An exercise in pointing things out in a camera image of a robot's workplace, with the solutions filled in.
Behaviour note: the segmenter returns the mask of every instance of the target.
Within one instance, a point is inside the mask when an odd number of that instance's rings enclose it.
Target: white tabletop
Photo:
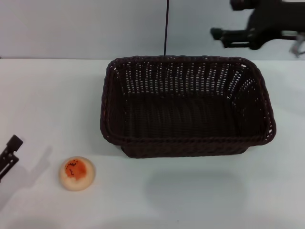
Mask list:
[[[0,183],[4,229],[304,229],[305,62],[256,61],[277,135],[242,155],[130,159],[100,132],[107,60],[0,60],[0,148],[20,161]],[[69,192],[64,159],[94,184]]]

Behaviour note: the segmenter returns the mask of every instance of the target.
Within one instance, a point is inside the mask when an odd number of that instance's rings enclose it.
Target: basket rim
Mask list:
[[[112,69],[117,65],[125,63],[136,63],[136,62],[160,62],[160,63],[234,63],[245,65],[253,70],[255,78],[258,80],[258,85],[260,87],[260,94],[264,99],[264,113],[268,122],[272,125],[271,128],[266,128],[264,135],[254,135],[254,136],[234,136],[234,137],[166,137],[166,138],[148,138],[148,137],[130,137],[123,135],[116,135],[111,131],[109,122],[106,122],[109,118],[109,103],[105,106],[103,110],[103,105],[105,100],[109,101],[110,94],[107,93],[108,89],[112,87]],[[272,136],[269,135],[269,130],[272,130]],[[257,66],[248,59],[242,57],[220,57],[220,56],[133,56],[133,57],[123,57],[117,58],[108,64],[106,77],[103,87],[102,94],[102,108],[101,108],[101,131],[104,138],[118,146],[127,146],[130,144],[185,144],[185,143],[197,143],[197,144],[213,144],[213,143],[226,143],[226,144],[245,144],[248,146],[265,145],[271,142],[276,134],[276,124],[274,120],[273,110],[271,107],[271,102],[269,98],[269,93],[265,86],[264,78],[257,68]]]

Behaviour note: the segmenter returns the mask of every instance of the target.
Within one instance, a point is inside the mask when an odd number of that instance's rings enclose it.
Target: white wall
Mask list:
[[[251,10],[232,11],[230,0],[171,0],[168,29],[170,55],[241,56],[250,60],[295,60],[289,53],[293,41],[275,40],[261,49],[224,49],[210,35],[212,27],[226,30],[246,28]]]
[[[162,55],[164,0],[0,0],[2,58]]]
[[[170,0],[167,54],[295,59],[288,53],[292,41],[272,41],[258,51],[224,49],[213,41],[211,27],[246,26],[251,11],[232,11],[229,1]],[[0,56],[162,55],[165,14],[166,0],[0,0]]]

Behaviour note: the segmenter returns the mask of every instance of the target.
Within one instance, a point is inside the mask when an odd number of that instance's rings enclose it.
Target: dark brown wicker basket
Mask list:
[[[258,68],[243,58],[135,56],[112,61],[101,131],[129,157],[240,154],[276,126]]]

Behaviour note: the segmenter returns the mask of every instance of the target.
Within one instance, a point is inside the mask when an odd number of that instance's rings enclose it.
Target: rectangular basket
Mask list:
[[[264,79],[243,58],[135,56],[112,61],[101,131],[129,157],[241,154],[273,140]]]

